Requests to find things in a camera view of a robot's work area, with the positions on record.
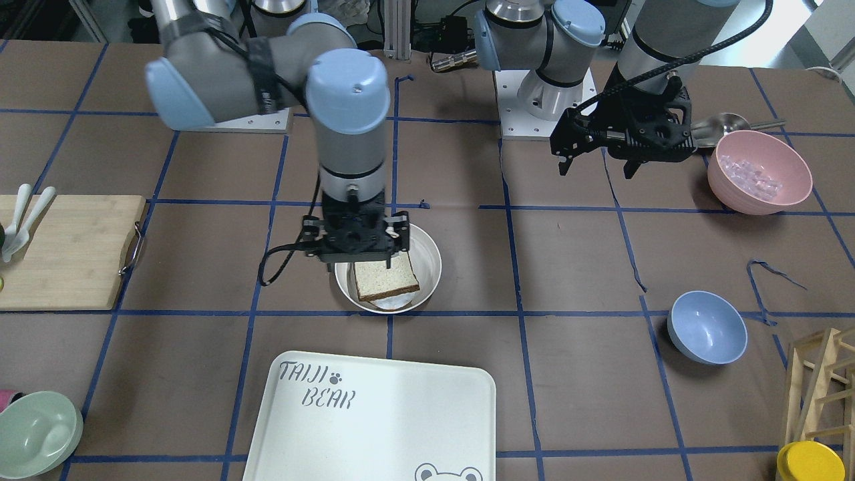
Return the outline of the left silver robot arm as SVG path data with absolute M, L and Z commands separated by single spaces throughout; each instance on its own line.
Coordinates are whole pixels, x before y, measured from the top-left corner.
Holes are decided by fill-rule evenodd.
M 522 70 L 520 100 L 555 123 L 550 149 L 564 176 L 577 156 L 607 149 L 632 178 L 648 162 L 682 162 L 697 150 L 686 81 L 735 12 L 736 1 L 645 1 L 605 87 L 581 88 L 607 20 L 586 1 L 486 1 L 474 16 L 480 67 Z

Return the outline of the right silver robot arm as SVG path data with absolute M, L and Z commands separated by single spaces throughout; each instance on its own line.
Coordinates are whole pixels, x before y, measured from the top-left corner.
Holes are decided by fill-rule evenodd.
M 321 217 L 289 246 L 327 264 L 382 261 L 409 248 L 406 213 L 387 215 L 387 70 L 333 16 L 300 15 L 278 37 L 241 40 L 225 1 L 153 1 L 163 56 L 146 65 L 171 129 L 302 106 L 317 139 Z

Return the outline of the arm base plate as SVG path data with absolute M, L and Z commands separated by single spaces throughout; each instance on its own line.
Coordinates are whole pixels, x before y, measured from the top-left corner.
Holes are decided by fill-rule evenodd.
M 291 127 L 293 112 L 290 108 L 275 114 L 252 115 L 218 122 L 210 127 L 195 129 L 202 133 L 250 133 L 250 134 L 287 134 Z
M 534 70 L 496 71 L 494 81 L 504 140 L 547 141 L 565 110 L 596 94 L 590 68 L 569 88 L 546 82 Z

